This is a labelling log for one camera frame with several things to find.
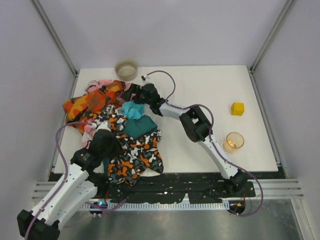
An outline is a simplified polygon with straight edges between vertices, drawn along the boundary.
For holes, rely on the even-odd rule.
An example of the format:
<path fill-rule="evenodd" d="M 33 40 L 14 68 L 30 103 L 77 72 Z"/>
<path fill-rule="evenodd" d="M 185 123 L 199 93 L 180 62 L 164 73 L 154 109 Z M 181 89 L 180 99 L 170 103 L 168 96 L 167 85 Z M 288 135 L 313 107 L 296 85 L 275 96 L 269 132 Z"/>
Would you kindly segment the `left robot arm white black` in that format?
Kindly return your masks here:
<path fill-rule="evenodd" d="M 103 160 L 117 157 L 121 145 L 107 129 L 99 129 L 88 147 L 77 150 L 65 173 L 32 210 L 17 216 L 19 233 L 26 240 L 56 240 L 68 220 L 95 196 L 104 197 L 108 180 L 95 172 Z"/>

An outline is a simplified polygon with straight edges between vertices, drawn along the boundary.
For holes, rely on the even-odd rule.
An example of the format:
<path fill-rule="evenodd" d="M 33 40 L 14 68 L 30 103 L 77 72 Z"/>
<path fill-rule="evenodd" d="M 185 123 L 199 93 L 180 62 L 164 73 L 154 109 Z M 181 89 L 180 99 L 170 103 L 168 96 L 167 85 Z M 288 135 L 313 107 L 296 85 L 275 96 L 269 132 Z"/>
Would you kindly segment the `black orange grey camouflage cloth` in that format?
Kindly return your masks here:
<path fill-rule="evenodd" d="M 122 147 L 120 156 L 103 160 L 104 174 L 111 184 L 126 183 L 133 186 L 146 168 L 160 174 L 164 171 L 158 149 L 162 131 L 157 127 L 156 131 L 133 139 L 125 133 L 128 120 L 114 105 L 108 105 L 93 122 L 100 124 L 107 121 Z"/>

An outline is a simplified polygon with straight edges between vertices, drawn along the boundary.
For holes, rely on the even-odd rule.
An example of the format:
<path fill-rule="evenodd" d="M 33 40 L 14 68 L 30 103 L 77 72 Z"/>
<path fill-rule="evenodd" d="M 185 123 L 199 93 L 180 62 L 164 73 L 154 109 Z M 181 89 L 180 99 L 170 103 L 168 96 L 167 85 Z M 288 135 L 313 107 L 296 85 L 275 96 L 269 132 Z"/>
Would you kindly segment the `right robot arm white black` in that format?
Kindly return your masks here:
<path fill-rule="evenodd" d="M 213 120 L 208 120 L 201 104 L 193 104 L 183 107 L 168 103 L 161 97 L 152 83 L 143 86 L 132 84 L 125 90 L 121 97 L 125 101 L 133 101 L 136 104 L 147 104 L 151 111 L 161 117 L 169 117 L 179 120 L 187 137 L 199 144 L 214 161 L 223 178 L 227 195 L 235 196 L 245 191 L 248 181 L 247 175 L 239 167 L 230 162 L 224 150 L 219 146 L 213 133 Z"/>

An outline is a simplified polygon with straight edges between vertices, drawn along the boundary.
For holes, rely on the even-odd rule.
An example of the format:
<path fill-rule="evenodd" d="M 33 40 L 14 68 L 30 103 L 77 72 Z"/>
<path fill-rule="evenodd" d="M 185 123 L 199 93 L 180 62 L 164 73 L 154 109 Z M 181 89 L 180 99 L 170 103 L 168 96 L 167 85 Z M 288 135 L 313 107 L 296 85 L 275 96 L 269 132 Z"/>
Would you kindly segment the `light blue cloth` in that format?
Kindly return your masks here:
<path fill-rule="evenodd" d="M 143 104 L 137 104 L 133 101 L 127 101 L 122 105 L 122 114 L 129 120 L 140 119 L 145 112 L 145 106 Z"/>

